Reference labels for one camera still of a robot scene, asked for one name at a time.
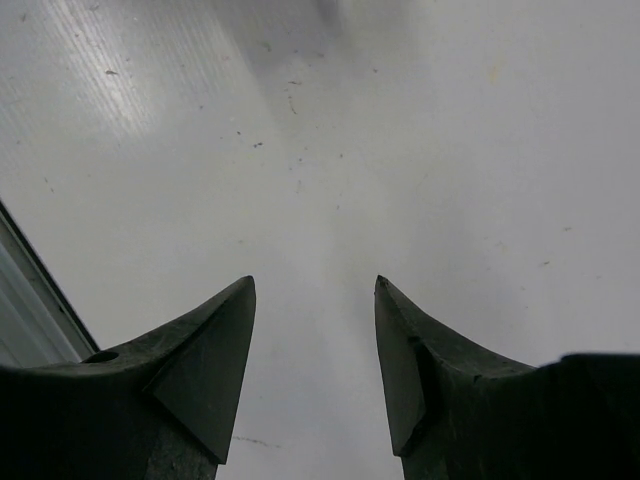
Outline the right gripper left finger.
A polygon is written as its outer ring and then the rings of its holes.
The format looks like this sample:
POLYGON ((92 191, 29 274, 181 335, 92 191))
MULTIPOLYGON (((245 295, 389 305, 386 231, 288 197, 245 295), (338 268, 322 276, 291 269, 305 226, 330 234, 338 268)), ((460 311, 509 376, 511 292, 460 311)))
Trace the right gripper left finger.
POLYGON ((252 338, 245 276, 80 363, 1 371, 5 479, 212 479, 228 458, 252 338))

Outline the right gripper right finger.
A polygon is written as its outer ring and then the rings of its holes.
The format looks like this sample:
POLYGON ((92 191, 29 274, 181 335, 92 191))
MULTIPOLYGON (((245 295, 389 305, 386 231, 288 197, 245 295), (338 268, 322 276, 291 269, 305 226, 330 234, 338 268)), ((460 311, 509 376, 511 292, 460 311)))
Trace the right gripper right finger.
POLYGON ((422 311, 384 277, 374 316, 392 450, 408 479, 635 479, 639 359, 532 367, 422 311))

